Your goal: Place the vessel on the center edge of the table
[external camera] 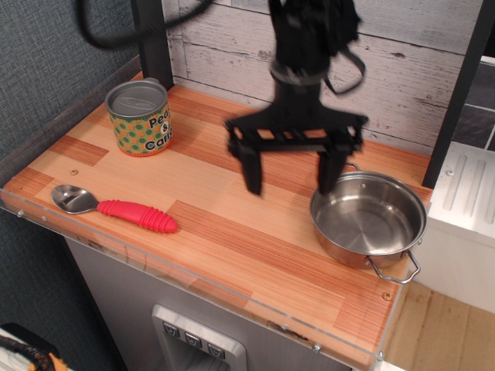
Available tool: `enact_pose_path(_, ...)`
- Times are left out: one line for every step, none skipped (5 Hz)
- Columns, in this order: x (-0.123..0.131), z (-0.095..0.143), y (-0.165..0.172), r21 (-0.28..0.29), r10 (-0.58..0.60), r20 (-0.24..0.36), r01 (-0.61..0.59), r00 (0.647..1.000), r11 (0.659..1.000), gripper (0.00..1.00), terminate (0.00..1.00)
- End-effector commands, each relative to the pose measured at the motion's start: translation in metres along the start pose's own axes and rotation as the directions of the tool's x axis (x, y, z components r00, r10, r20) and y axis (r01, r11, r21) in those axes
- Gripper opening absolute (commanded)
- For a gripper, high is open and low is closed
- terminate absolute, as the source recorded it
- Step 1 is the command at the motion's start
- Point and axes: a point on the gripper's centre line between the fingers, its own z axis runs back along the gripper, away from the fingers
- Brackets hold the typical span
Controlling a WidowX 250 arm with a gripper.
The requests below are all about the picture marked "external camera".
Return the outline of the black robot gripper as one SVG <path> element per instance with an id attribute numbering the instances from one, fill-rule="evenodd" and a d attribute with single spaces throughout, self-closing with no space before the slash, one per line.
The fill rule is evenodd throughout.
<path id="1" fill-rule="evenodd" d="M 336 186 L 347 156 L 363 144 L 368 117 L 326 107 L 319 99 L 327 76 L 290 76 L 273 71 L 275 98 L 265 109 L 225 123 L 228 149 L 239 158 L 247 190 L 261 195 L 262 151 L 317 151 L 318 190 Z"/>

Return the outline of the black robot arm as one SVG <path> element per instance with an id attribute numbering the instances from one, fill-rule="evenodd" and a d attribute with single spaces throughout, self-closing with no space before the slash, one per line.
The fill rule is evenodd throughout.
<path id="1" fill-rule="evenodd" d="M 365 65 L 349 51 L 360 18 L 352 1 L 270 1 L 275 31 L 271 75 L 275 99 L 264 110 L 227 121 L 229 152 L 242 166 L 247 190 L 261 193 L 263 151 L 315 151 L 322 195 L 335 188 L 347 158 L 363 144 L 368 118 L 325 107 L 330 59 L 342 53 L 363 73 Z"/>

